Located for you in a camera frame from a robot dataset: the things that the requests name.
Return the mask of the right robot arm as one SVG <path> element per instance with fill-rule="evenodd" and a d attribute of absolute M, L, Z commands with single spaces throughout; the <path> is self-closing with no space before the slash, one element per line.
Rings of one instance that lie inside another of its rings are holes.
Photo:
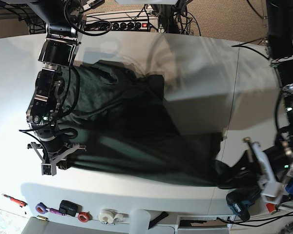
<path fill-rule="evenodd" d="M 28 6 L 46 24 L 46 39 L 39 61 L 44 67 L 39 71 L 35 91 L 27 110 L 26 121 L 38 143 L 28 146 L 41 159 L 43 175 L 54 176 L 57 164 L 78 149 L 80 144 L 70 143 L 78 132 L 73 128 L 60 129 L 58 120 L 69 115 L 76 107 L 80 92 L 80 75 L 76 74 L 73 104 L 68 110 L 63 105 L 70 81 L 63 78 L 63 69 L 76 73 L 73 62 L 80 45 L 78 33 L 84 29 L 86 16 L 80 0 L 31 0 Z"/>

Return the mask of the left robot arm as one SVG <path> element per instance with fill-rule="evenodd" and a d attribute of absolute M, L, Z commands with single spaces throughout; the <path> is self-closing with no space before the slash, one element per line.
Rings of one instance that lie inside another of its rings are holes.
<path fill-rule="evenodd" d="M 289 125 L 277 127 L 275 146 L 261 151 L 258 143 L 252 143 L 247 137 L 251 159 L 260 173 L 258 185 L 262 199 L 271 204 L 279 204 L 284 191 L 293 195 L 293 179 L 283 186 L 275 178 L 273 164 L 278 156 L 282 156 L 287 165 L 293 164 L 293 0 L 266 1 L 268 33 L 266 49 L 279 82 L 279 95 L 276 101 L 274 120 L 278 120 L 278 107 L 284 101 Z"/>

